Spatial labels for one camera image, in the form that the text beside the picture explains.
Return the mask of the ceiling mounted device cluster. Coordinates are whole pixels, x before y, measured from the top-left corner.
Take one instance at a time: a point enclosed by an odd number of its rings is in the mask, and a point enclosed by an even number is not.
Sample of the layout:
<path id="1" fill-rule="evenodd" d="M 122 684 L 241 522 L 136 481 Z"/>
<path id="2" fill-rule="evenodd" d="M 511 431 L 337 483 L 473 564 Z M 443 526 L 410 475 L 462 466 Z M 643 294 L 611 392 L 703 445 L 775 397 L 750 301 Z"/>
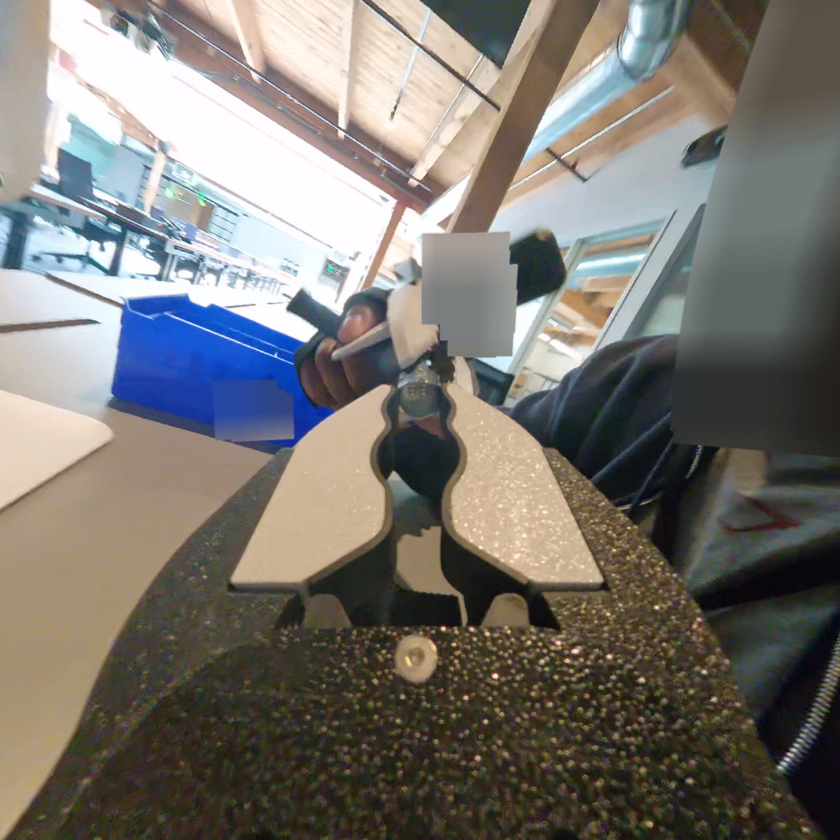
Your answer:
<path id="1" fill-rule="evenodd" d="M 122 9 L 108 8 L 101 11 L 102 22 L 112 31 L 125 37 L 139 52 L 159 55 L 163 60 L 175 57 L 176 40 L 168 34 L 152 12 L 133 14 Z"/>

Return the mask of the person's dark zip jacket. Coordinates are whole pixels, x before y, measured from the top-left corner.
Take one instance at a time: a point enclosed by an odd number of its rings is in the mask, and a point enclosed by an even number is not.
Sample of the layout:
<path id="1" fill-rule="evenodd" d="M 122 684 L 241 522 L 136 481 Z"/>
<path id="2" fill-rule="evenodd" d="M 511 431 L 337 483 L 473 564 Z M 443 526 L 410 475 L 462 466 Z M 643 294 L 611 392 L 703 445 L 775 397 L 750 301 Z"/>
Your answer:
<path id="1" fill-rule="evenodd" d="M 838 455 L 651 440 L 564 453 L 665 556 L 791 792 L 838 838 Z"/>

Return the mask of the black wall screen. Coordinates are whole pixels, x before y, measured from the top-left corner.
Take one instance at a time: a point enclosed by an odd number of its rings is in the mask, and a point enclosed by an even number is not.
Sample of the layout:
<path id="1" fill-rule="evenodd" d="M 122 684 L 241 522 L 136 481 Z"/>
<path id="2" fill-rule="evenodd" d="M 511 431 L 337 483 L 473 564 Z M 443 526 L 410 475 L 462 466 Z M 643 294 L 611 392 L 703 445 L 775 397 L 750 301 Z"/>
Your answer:
<path id="1" fill-rule="evenodd" d="M 530 1 L 423 1 L 423 5 L 500 70 Z"/>

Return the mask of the steel bolt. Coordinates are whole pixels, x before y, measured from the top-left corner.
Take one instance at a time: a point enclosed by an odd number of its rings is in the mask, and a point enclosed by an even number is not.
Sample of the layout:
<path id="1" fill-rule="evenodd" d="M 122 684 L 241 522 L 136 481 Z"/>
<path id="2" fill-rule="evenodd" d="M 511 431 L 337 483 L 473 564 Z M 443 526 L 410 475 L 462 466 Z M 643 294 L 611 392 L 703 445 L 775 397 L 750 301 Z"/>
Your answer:
<path id="1" fill-rule="evenodd" d="M 399 389 L 397 397 L 400 412 L 408 422 L 421 421 L 439 416 L 442 404 L 442 388 L 409 387 Z"/>

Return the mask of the person's right forearm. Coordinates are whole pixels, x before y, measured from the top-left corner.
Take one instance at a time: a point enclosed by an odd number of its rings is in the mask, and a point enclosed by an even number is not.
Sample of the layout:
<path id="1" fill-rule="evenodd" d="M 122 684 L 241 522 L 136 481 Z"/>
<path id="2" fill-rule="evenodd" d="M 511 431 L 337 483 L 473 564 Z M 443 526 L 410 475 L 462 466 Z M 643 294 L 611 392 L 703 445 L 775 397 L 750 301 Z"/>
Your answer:
<path id="1" fill-rule="evenodd" d="M 628 505 L 664 478 L 677 345 L 674 334 L 611 343 L 508 414 L 610 502 Z"/>

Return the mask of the person's right hand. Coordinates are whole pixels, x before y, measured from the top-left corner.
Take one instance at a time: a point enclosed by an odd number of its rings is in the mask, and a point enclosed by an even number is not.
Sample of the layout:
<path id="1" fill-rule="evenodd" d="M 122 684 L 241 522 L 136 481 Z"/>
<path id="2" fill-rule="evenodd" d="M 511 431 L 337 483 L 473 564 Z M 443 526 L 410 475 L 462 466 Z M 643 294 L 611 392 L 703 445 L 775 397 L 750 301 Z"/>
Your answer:
<path id="1" fill-rule="evenodd" d="M 398 369 L 381 345 L 343 360 L 333 358 L 340 346 L 356 341 L 384 320 L 385 304 L 363 298 L 345 308 L 337 339 L 318 333 L 301 348 L 297 377 L 310 403 L 337 411 L 380 385 L 397 383 Z"/>

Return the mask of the wooden document stand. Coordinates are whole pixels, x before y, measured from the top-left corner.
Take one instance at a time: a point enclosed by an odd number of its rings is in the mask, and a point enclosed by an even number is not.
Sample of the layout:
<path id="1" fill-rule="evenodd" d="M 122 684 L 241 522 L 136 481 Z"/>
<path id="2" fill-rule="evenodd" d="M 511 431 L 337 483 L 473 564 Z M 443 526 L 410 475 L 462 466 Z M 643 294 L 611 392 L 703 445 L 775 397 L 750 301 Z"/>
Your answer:
<path id="1" fill-rule="evenodd" d="M 89 416 L 1 392 L 1 509 L 9 508 L 113 440 Z"/>

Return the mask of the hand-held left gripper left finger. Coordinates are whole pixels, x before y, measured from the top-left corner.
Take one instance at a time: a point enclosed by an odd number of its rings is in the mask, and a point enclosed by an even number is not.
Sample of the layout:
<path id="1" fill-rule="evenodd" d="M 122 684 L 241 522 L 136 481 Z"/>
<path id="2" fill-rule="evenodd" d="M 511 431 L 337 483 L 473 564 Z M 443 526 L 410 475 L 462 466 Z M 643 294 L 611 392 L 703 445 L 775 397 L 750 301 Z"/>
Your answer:
<path id="1" fill-rule="evenodd" d="M 233 589 L 312 589 L 383 543 L 392 493 L 377 455 L 395 393 L 374 388 L 294 447 L 230 576 Z"/>

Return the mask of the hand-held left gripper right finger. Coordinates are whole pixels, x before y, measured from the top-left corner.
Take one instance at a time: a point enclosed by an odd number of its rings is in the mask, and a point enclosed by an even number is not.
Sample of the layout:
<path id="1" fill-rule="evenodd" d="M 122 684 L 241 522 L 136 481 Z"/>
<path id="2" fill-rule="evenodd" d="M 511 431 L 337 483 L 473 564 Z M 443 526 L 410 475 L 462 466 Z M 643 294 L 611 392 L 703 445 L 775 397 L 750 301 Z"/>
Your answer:
<path id="1" fill-rule="evenodd" d="M 457 384 L 443 388 L 460 461 L 444 493 L 457 544 L 532 589 L 601 589 L 602 572 L 538 441 Z"/>

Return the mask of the metal air duct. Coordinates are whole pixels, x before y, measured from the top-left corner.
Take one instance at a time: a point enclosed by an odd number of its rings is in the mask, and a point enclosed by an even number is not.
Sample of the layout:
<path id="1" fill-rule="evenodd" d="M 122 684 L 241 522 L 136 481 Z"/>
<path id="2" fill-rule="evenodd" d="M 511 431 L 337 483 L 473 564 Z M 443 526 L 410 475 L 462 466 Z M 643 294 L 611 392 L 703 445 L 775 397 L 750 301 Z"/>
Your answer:
<path id="1" fill-rule="evenodd" d="M 523 156 L 557 140 L 649 80 L 673 53 L 689 16 L 689 1 L 632 1 L 616 41 L 565 85 L 547 107 Z"/>

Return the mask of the blue plastic bin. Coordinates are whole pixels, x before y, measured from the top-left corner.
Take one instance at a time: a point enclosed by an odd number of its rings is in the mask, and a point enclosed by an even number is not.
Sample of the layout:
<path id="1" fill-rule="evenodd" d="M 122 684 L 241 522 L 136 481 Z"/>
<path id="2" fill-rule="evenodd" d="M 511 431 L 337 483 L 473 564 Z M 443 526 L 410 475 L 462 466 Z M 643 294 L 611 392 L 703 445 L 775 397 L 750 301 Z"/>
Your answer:
<path id="1" fill-rule="evenodd" d="M 122 307 L 112 395 L 213 428 L 233 443 L 294 445 L 330 415 L 298 381 L 295 335 L 187 295 Z"/>

